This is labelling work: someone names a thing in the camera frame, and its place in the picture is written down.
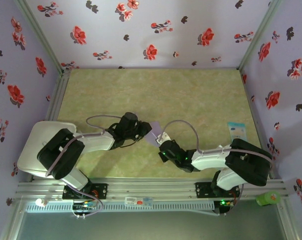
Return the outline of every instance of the lavender wall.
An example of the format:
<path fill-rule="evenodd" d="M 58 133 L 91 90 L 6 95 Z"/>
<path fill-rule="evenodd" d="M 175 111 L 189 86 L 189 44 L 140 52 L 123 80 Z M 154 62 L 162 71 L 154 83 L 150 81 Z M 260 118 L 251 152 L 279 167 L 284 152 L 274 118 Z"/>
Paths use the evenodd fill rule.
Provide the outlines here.
<path fill-rule="evenodd" d="M 281 4 L 242 73 L 302 229 L 302 0 Z"/>
<path fill-rule="evenodd" d="M 17 183 L 27 177 L 16 161 L 32 126 L 45 118 L 58 73 L 11 0 L 0 1 L 0 51 L 1 234 Z"/>

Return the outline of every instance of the gray floor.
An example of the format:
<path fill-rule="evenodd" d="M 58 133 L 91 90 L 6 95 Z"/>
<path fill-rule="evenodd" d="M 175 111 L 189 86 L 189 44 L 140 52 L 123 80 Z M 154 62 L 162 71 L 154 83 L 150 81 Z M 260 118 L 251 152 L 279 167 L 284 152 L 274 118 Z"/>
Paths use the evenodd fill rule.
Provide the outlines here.
<path fill-rule="evenodd" d="M 241 201 L 226 217 L 193 212 L 27 213 L 18 240 L 285 240 L 276 206 Z"/>

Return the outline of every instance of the black bracket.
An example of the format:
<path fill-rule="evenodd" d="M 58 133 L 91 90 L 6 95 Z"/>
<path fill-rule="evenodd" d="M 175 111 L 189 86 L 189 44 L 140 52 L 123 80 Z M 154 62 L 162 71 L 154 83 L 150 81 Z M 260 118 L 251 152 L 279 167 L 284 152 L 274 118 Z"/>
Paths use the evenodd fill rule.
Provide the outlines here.
<path fill-rule="evenodd" d="M 93 196 L 97 197 L 98 199 L 102 199 L 102 200 L 106 199 L 107 184 L 106 183 L 104 183 L 104 184 L 103 183 L 92 183 L 88 194 L 93 195 Z M 62 199 L 64 199 L 64 200 L 86 200 L 86 199 L 91 199 L 91 198 L 73 191 L 71 188 L 69 188 L 66 185 L 63 190 Z"/>
<path fill-rule="evenodd" d="M 233 187 L 229 191 L 213 192 L 211 187 L 212 183 L 207 182 L 196 182 L 195 192 L 198 199 L 210 199 L 210 198 L 233 198 L 234 194 L 236 198 L 240 195 L 240 188 L 238 186 Z"/>

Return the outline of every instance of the floral wallpaper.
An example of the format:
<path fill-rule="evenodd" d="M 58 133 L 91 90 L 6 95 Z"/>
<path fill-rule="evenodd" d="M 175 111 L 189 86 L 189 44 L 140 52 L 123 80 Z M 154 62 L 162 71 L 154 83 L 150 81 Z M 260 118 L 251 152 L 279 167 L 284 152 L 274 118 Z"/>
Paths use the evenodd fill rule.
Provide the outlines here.
<path fill-rule="evenodd" d="M 45 118 L 57 78 L 17 6 L 0 1 L 0 235 L 17 184 L 28 177 L 16 162 L 33 125 Z"/>
<path fill-rule="evenodd" d="M 235 68 L 270 0 L 26 2 L 62 68 Z"/>
<path fill-rule="evenodd" d="M 242 74 L 263 147 L 292 192 L 302 229 L 302 0 L 281 4 Z"/>

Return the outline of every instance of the green cup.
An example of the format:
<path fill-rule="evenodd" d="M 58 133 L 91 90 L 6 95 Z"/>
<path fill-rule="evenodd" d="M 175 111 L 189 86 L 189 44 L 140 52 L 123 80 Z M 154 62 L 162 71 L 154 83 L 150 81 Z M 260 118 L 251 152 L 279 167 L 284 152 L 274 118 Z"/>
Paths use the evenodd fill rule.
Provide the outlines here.
<path fill-rule="evenodd" d="M 268 191 L 256 197 L 256 202 L 260 206 L 278 204 L 281 201 L 281 195 L 277 191 Z"/>

